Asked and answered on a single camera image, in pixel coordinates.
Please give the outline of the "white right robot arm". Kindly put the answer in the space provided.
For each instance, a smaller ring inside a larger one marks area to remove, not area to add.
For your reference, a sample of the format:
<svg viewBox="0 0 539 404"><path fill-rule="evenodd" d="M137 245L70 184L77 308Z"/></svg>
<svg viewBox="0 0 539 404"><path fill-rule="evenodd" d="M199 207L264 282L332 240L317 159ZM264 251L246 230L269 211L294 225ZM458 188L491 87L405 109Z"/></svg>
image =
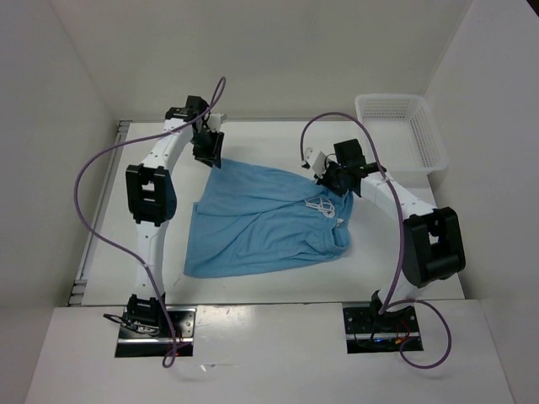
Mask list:
<svg viewBox="0 0 539 404"><path fill-rule="evenodd" d="M371 297L369 318L379 331L400 322L422 290L446 280L466 266L457 213L437 208L394 180L376 162L368 163L357 140L334 144L335 159L307 148L305 167L318 185L338 196L354 193L398 223L398 267L392 282Z"/></svg>

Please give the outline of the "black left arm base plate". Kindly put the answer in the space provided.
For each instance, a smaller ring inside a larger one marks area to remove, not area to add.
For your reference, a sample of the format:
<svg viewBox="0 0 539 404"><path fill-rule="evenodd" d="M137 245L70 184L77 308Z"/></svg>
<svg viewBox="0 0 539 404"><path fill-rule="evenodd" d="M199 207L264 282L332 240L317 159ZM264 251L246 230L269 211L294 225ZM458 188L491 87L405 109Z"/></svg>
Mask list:
<svg viewBox="0 0 539 404"><path fill-rule="evenodd" d="M178 344L177 358L193 356L196 312L194 306L168 307ZM116 358L163 357L173 348L172 334L167 325L163 329L140 324L127 326L120 322L118 316L115 321L120 324L115 348Z"/></svg>

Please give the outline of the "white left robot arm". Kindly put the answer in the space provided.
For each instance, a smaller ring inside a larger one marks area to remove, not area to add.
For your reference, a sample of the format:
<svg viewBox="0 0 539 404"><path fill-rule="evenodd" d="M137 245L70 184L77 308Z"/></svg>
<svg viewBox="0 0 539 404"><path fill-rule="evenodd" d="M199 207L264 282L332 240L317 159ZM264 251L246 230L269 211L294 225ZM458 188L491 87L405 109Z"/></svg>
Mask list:
<svg viewBox="0 0 539 404"><path fill-rule="evenodd" d="M183 123L189 125L158 140L141 163L125 170L128 208L136 223L139 264L125 321L128 327L152 337L172 333L161 304L165 301L164 241L178 206L173 169L188 144L193 145L196 161L208 167L221 167L222 116L208 114L208 108L203 98L193 95L187 98L185 106L170 108L165 115L166 130Z"/></svg>

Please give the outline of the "light blue mesh shorts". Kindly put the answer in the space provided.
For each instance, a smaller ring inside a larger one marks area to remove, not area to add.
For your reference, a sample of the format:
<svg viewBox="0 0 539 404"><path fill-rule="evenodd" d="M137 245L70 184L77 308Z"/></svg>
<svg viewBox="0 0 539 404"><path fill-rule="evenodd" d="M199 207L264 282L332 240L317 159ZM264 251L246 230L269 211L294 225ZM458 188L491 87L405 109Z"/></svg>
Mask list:
<svg viewBox="0 0 539 404"><path fill-rule="evenodd" d="M341 258L350 247L352 194L303 176L224 160L193 205L184 274L266 274Z"/></svg>

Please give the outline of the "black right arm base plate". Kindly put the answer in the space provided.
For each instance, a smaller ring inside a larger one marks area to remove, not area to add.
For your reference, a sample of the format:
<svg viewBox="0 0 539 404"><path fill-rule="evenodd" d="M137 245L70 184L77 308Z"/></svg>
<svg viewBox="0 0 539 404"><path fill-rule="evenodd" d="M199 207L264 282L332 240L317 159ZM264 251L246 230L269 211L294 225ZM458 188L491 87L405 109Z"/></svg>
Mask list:
<svg viewBox="0 0 539 404"><path fill-rule="evenodd" d="M367 303L345 304L342 307L347 354L378 354L423 351L415 309L379 321Z"/></svg>

